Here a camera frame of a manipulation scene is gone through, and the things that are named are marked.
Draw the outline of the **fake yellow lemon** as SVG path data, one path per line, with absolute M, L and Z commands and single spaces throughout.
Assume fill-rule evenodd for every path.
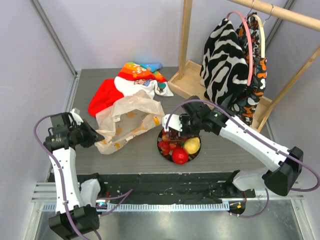
M 195 154 L 201 147 L 201 142 L 199 137 L 193 137 L 188 139 L 184 145 L 183 148 L 184 150 L 189 154 Z

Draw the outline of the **fake dark grape bunch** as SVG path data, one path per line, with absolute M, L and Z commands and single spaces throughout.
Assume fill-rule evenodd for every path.
M 170 131 L 168 133 L 168 137 L 169 137 L 171 142 L 178 142 L 178 141 L 182 140 L 182 137 L 180 136 L 180 132 L 179 131 Z

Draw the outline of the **fake red apple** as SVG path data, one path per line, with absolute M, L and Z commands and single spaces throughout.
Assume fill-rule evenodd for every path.
M 171 158 L 174 163 L 178 165 L 184 165 L 189 160 L 189 155 L 182 147 L 176 147 L 171 154 Z

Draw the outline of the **translucent plastic bag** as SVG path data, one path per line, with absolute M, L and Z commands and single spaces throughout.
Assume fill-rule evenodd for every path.
M 96 114 L 97 132 L 104 139 L 95 146 L 101 154 L 111 155 L 134 137 L 160 126 L 164 116 L 161 103 L 145 91 L 125 96 Z

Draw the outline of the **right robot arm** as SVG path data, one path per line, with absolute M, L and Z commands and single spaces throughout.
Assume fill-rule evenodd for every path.
M 230 197 L 236 198 L 254 185 L 266 187 L 279 196 L 288 195 L 303 168 L 304 152 L 299 147 L 282 146 L 253 130 L 230 110 L 220 105 L 210 108 L 197 96 L 190 97 L 182 108 L 185 113 L 178 116 L 179 132 L 214 133 L 242 147 L 266 167 L 261 171 L 239 171 L 225 186 Z

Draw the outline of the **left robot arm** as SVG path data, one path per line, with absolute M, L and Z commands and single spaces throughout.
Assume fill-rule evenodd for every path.
M 52 164 L 55 187 L 55 216 L 48 220 L 50 229 L 64 240 L 72 240 L 99 229 L 96 200 L 107 192 L 98 173 L 91 174 L 82 182 L 76 174 L 76 146 L 89 148 L 103 140 L 79 111 L 50 116 L 52 127 L 48 129 L 43 146 Z

